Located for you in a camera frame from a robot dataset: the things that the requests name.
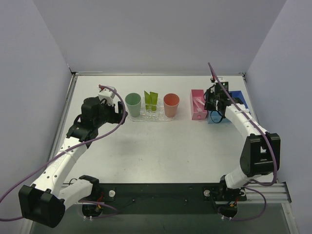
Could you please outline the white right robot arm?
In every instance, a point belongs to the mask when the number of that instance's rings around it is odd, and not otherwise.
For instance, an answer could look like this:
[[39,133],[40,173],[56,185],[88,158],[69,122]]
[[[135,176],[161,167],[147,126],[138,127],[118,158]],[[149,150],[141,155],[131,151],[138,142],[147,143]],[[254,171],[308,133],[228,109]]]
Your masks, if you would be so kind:
[[215,124],[230,121],[245,139],[238,167],[223,177],[226,187],[239,189],[269,174],[273,175],[272,181],[262,185],[275,183],[280,163],[280,136],[261,127],[243,101],[232,97],[228,82],[216,81],[203,97],[211,121]]

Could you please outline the yellow toothpaste tube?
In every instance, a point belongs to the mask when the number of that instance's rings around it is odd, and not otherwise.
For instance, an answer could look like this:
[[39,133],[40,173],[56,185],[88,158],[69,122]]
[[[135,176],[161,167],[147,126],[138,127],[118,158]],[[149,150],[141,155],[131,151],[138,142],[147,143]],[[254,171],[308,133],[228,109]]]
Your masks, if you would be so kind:
[[145,108],[147,111],[152,110],[152,105],[151,105],[151,95],[150,93],[144,91],[144,100],[145,100]]
[[151,97],[151,110],[155,112],[157,109],[158,93],[150,92],[150,97]]

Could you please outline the orange plastic cup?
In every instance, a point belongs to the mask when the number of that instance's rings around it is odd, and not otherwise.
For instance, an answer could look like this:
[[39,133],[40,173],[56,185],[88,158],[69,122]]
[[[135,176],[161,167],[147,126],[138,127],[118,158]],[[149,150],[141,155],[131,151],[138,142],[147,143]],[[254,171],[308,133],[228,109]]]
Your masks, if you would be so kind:
[[177,108],[180,102],[179,96],[173,93],[166,94],[163,102],[166,117],[174,117],[177,113]]

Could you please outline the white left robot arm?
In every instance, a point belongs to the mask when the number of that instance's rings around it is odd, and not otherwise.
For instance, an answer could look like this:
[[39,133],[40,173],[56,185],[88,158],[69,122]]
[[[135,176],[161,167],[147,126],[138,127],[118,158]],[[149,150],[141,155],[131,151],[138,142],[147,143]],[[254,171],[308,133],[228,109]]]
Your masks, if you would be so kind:
[[120,126],[127,112],[122,100],[118,108],[109,105],[106,97],[89,97],[83,101],[81,113],[69,128],[61,149],[31,186],[19,190],[19,203],[23,218],[54,228],[65,211],[76,202],[96,201],[102,192],[97,178],[82,175],[63,189],[62,185],[78,159],[99,139],[98,130],[105,123]]

